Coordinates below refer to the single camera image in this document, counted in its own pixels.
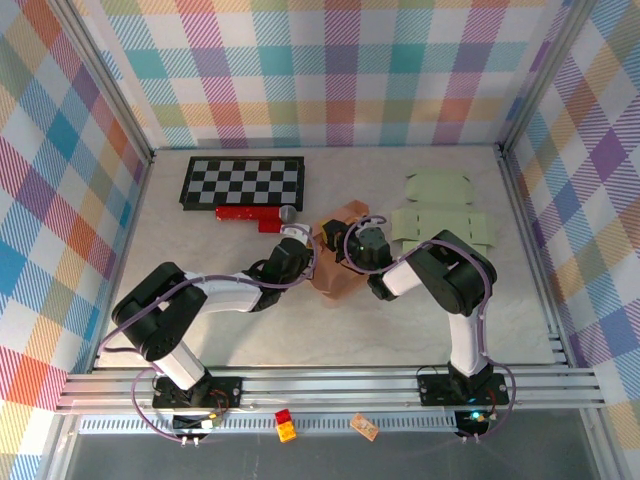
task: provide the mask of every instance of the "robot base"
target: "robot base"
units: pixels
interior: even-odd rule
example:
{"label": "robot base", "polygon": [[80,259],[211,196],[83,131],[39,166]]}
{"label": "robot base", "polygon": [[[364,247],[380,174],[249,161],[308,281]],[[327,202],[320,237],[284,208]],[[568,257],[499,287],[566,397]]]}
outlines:
{"label": "robot base", "polygon": [[242,378],[206,376],[185,391],[180,390],[170,378],[159,377],[154,389],[156,393],[152,405],[155,409],[203,408],[216,410],[220,406],[223,409],[238,408],[242,395]]}
{"label": "robot base", "polygon": [[418,375],[418,388],[420,404],[423,407],[455,405],[490,407],[494,399],[489,392],[494,394],[496,405],[509,404],[504,375],[500,373],[492,373],[486,383],[477,390],[477,395],[469,400],[462,398],[451,387],[451,376],[448,374]]}

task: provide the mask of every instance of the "white table surface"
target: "white table surface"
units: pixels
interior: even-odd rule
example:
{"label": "white table surface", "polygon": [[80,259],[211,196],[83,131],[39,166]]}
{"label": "white table surface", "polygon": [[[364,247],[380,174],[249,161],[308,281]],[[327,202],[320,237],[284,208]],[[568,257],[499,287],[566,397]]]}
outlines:
{"label": "white table surface", "polygon": [[[279,235],[260,234],[253,222],[225,222],[214,212],[183,211],[178,198],[194,152],[159,152],[126,261],[117,300],[160,263],[199,273],[236,273],[267,258]],[[552,363],[547,326],[491,147],[318,148],[198,152],[207,155],[302,155],[304,211],[312,224],[358,199],[389,216],[405,205],[405,175],[418,166],[464,169],[474,206],[493,214],[498,245],[488,257],[498,281],[487,318],[489,351],[511,364]],[[398,253],[399,245],[394,246]],[[205,365],[444,364],[451,348],[446,313],[426,289],[393,302],[363,288],[331,303],[309,284],[286,292],[260,313],[224,312],[195,319],[185,338]],[[113,346],[127,346],[117,337]],[[103,354],[102,366],[137,366],[134,355]]]}

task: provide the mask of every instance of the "mounting plate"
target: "mounting plate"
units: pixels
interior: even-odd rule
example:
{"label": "mounting plate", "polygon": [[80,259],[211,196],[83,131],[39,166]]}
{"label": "mounting plate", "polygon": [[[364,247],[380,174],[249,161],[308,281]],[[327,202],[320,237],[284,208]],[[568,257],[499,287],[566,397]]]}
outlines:
{"label": "mounting plate", "polygon": [[[224,395],[202,395],[199,400],[191,400],[183,390],[171,381],[169,377],[159,377],[155,383],[156,391],[152,406],[155,409],[162,408],[204,408],[216,410],[219,408],[218,400],[223,401]],[[211,377],[207,384],[207,391],[220,390],[229,399],[228,408],[238,408],[242,395],[242,377]]]}
{"label": "mounting plate", "polygon": [[491,390],[496,397],[496,405],[508,405],[509,393],[506,390],[504,375],[493,373],[482,390],[482,394],[473,401],[465,401],[451,388],[451,377],[448,374],[418,375],[418,389],[420,392],[420,404],[423,407],[435,406],[491,406],[493,400],[489,394]]}

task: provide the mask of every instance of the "white vent strip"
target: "white vent strip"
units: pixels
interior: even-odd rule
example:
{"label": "white vent strip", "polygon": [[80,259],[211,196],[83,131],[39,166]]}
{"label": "white vent strip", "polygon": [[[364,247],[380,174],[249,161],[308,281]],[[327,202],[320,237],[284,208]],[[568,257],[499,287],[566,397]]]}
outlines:
{"label": "white vent strip", "polygon": [[[353,432],[351,414],[299,414],[293,423],[300,434]],[[367,418],[381,432],[442,432],[455,428],[453,413],[368,413]],[[167,418],[151,419],[157,428],[170,431]],[[215,428],[216,433],[276,433],[276,420],[270,414],[228,414],[224,423]],[[153,433],[142,420],[134,415],[85,415],[80,425],[81,434],[141,434]]]}

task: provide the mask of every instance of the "gray floor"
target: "gray floor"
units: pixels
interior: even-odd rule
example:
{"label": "gray floor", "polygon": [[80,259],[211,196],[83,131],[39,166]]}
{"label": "gray floor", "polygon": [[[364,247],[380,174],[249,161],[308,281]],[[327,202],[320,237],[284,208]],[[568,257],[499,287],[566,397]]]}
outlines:
{"label": "gray floor", "polygon": [[516,412],[480,445],[453,434],[226,434],[198,449],[152,435],[81,435],[71,479],[580,479],[597,478],[577,412]]}

